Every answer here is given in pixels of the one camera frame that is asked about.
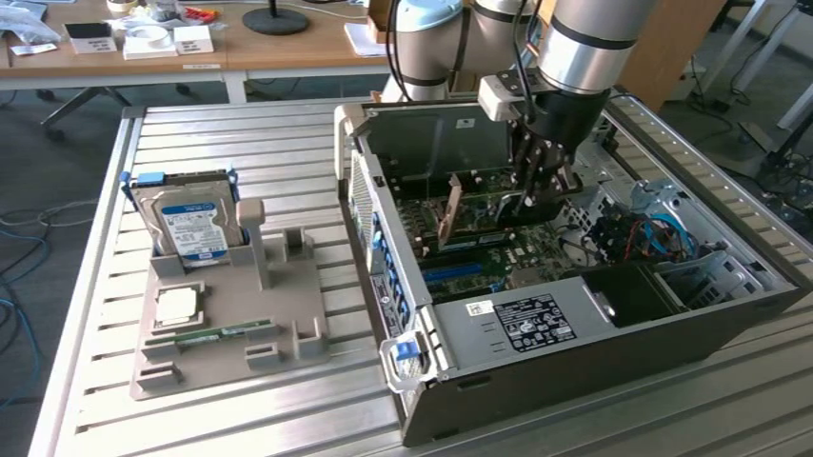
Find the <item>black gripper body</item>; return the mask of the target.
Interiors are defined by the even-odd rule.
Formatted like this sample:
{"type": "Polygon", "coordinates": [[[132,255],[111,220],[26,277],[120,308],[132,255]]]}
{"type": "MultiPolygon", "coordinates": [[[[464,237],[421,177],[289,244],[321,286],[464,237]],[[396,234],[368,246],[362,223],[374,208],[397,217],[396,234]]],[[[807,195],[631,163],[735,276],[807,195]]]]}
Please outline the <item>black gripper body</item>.
{"type": "Polygon", "coordinates": [[[577,94],[565,90],[539,92],[533,95],[533,122],[527,127],[532,135],[563,147],[571,158],[577,146],[589,135],[611,91],[577,94]]]}

